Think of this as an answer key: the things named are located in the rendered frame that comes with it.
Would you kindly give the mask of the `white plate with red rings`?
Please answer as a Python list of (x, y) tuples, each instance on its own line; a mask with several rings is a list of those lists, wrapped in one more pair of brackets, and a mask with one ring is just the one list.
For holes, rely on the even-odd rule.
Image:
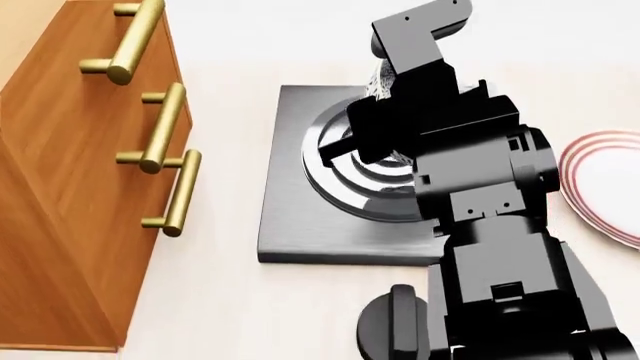
[(640, 251), (640, 131), (578, 137), (563, 150), (559, 172), (561, 194), (583, 221)]

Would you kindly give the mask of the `wooden drawer cabinet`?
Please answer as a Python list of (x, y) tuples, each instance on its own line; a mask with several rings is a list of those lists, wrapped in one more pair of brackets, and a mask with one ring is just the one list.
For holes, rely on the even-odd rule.
[[(110, 59), (133, 17), (115, 3), (63, 0), (0, 89), (0, 349), (114, 352), (122, 347), (180, 168), (117, 164), (143, 151), (160, 104), (143, 92), (183, 85), (165, 9), (126, 86), (82, 74)], [(184, 158), (187, 100), (167, 151)]]

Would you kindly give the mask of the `grey square stove plate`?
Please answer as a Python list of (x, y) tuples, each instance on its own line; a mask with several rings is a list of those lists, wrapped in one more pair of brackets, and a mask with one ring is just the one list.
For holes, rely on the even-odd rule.
[(429, 266), (443, 254), (437, 221), (386, 223), (350, 215), (318, 194), (304, 173), (307, 128), (363, 86), (282, 86), (257, 241), (262, 263)]

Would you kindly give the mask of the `black stove knob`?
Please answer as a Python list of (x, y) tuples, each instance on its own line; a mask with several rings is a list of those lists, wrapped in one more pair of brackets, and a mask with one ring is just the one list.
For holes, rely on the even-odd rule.
[(427, 302), (414, 287), (393, 285), (359, 315), (356, 341), (364, 360), (428, 360)]

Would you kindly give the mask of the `round metal stove burner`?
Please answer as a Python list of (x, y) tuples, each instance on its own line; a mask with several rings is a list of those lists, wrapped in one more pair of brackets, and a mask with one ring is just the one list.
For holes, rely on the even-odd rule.
[(308, 182), (321, 197), (350, 215), (386, 223), (422, 221), (409, 165), (392, 157), (364, 164), (353, 151), (335, 158), (333, 167), (324, 166), (319, 147), (351, 134), (346, 108), (358, 99), (333, 104), (307, 128), (301, 157)]

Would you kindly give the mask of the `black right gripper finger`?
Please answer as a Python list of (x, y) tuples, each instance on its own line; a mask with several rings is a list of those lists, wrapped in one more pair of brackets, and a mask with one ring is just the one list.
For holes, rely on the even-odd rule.
[(333, 160), (358, 149), (358, 140), (354, 135), (343, 137), (333, 143), (318, 147), (322, 164), (326, 168), (333, 168)]
[(397, 74), (437, 62), (443, 56), (436, 41), (462, 29), (472, 10), (471, 0), (433, 0), (376, 20), (372, 53), (387, 59)]

